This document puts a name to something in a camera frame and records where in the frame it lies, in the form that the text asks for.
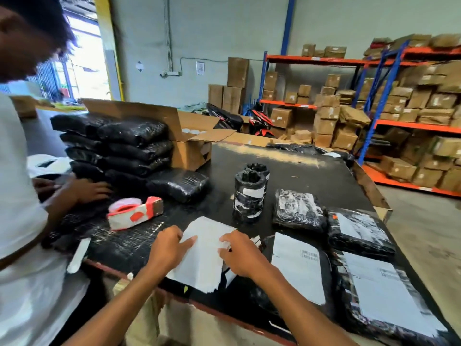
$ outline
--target black hair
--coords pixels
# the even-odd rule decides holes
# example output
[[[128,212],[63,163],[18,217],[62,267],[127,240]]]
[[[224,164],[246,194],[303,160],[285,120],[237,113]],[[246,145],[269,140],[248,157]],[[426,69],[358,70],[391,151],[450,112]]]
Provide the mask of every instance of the black hair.
[[[18,13],[34,28],[50,36],[61,52],[67,50],[75,36],[59,0],[0,0],[0,6]]]

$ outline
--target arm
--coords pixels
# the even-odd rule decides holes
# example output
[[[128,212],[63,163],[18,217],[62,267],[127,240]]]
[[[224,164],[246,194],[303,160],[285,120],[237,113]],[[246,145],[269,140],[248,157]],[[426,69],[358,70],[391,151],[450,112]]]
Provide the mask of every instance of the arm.
[[[219,250],[226,264],[235,274],[251,278],[266,292],[300,346],[357,346],[286,281],[246,234],[235,230],[225,234],[221,241],[229,242],[232,248],[232,251]]]
[[[87,179],[75,179],[71,177],[61,189],[43,203],[43,207],[48,213],[48,219],[43,230],[28,244],[0,259],[0,271],[39,244],[75,205],[106,199],[108,197],[107,193],[112,192],[108,187],[109,185],[106,182],[93,183]]]
[[[197,237],[179,243],[182,231],[172,226],[155,239],[147,265],[135,279],[91,318],[64,346],[116,346],[160,281],[182,260]]]

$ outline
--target hand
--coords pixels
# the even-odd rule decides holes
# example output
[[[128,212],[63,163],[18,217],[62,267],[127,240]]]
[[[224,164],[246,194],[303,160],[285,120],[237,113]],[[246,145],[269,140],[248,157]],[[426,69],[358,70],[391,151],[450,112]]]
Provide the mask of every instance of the hand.
[[[271,267],[270,262],[245,233],[234,230],[223,235],[219,240],[230,243],[232,251],[218,249],[218,252],[235,274],[256,282],[260,273]]]
[[[149,261],[146,265],[147,270],[158,273],[163,278],[178,266],[187,250],[196,242],[197,236],[179,243],[181,238],[182,231],[177,226],[168,227],[157,234],[150,250]]]
[[[60,188],[60,186],[56,185],[53,181],[40,179],[38,177],[32,179],[32,185],[39,196],[45,193],[54,192],[56,189]]]
[[[62,192],[67,196],[74,197],[75,203],[90,203],[96,200],[107,199],[112,193],[107,182],[92,182],[88,179],[76,179],[71,175],[70,179],[62,187]]]

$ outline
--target white t-shirt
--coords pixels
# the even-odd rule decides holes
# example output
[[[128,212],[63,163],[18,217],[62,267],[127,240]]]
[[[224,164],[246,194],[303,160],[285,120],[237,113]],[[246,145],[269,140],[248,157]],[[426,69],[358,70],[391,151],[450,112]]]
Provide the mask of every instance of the white t-shirt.
[[[8,96],[0,93],[0,258],[43,230],[48,213],[28,176],[24,131]],[[48,346],[78,306],[89,281],[66,275],[67,258],[36,246],[0,271],[0,345]]]

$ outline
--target person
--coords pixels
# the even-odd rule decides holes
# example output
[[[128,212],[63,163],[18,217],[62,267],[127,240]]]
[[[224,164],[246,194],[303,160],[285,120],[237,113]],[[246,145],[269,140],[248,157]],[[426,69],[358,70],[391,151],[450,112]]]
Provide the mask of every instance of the person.
[[[58,0],[0,0],[0,82],[34,75],[38,63],[64,52],[72,40]],[[26,157],[18,114],[0,94],[0,345],[46,346],[84,298],[89,281],[82,272],[66,276],[68,258],[40,242],[72,207],[111,191],[107,183],[73,177],[59,189],[31,180]],[[49,191],[55,192],[40,203],[38,193]]]
[[[180,243],[181,237],[182,232],[176,226],[160,232],[147,265],[64,346],[116,346],[121,343],[152,291],[197,240],[193,237]],[[232,251],[218,250],[224,262],[234,273],[252,279],[266,292],[300,346],[357,346],[286,281],[246,234],[234,230],[223,235],[221,241],[229,242],[232,248]]]

